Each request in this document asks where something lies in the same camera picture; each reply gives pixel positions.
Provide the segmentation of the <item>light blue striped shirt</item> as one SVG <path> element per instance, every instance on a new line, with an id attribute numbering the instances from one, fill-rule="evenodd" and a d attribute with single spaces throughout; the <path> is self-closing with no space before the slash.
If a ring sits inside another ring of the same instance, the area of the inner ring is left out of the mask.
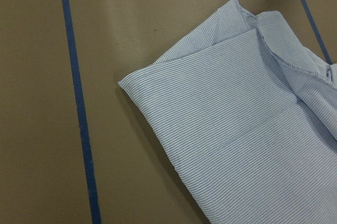
<path id="1" fill-rule="evenodd" d="M 211 223 L 336 223 L 336 65 L 230 0 L 119 82 Z"/>

